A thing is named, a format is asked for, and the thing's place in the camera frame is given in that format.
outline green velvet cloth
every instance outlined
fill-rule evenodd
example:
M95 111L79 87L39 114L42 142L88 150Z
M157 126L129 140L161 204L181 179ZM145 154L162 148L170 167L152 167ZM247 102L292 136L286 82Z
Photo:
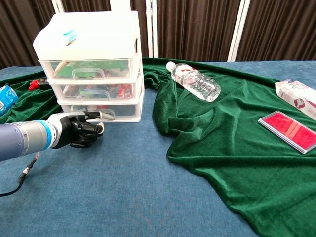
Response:
M30 82L42 77L44 72L0 81L0 87L8 83L18 96L17 102L0 117L0 123L48 119L51 114L61 112L52 89L29 91Z
M315 236L316 149L302 155L257 121L280 110L312 130L316 122L276 96L275 79L185 62L220 84L220 96L209 103L176 84L167 62L143 60L145 85L158 91L157 129L175 138L168 159L208 179L227 207L261 236ZM61 111L52 90L28 91L30 81L43 76L2 82L10 83L19 100L0 123L47 119Z

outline white box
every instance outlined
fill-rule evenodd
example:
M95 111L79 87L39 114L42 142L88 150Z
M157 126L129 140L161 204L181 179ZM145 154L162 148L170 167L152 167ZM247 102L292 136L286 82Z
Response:
M296 109L316 121L316 91L300 83L289 80L275 83L276 94Z

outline blue table surface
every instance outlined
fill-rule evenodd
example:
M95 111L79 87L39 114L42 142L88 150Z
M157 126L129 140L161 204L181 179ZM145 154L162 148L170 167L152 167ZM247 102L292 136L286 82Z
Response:
M315 61L211 62L316 88ZM0 70L0 80L41 67ZM65 146L40 153L21 190L0 198L1 236L192 236L255 237L202 177L166 159L173 141L152 119L156 91L146 89L139 123L109 123L89 149ZM34 157L0 164L0 192Z

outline dark curtain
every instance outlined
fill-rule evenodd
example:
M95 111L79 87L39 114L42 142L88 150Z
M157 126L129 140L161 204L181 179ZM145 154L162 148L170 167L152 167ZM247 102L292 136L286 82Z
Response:
M316 60L316 0L251 0L236 61Z
M111 11L110 0L62 0L65 12Z
M132 11L138 11L142 55L143 57L148 57L146 1L145 0L131 0L130 6L131 6Z
M51 0L1 0L0 69L40 65L33 41L54 12Z
M158 56L227 61L240 0L158 0Z

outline black cable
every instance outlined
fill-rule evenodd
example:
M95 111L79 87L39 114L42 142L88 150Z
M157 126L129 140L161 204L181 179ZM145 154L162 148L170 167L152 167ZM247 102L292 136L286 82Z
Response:
M0 197L9 196L9 195L15 193L16 191L18 191L22 187L22 184L23 184L23 182L19 183L19 186L11 192L0 194Z
M24 183L25 177L29 173L30 169L33 168L33 165L38 160L38 158L39 158L39 152L36 152L36 155L35 155L34 159L26 166L26 168L21 173L21 175L20 175L20 177L18 179L19 186L15 190L13 190L11 192L0 194L0 197L11 195L11 194L15 193L16 191L18 191L22 187L22 184Z

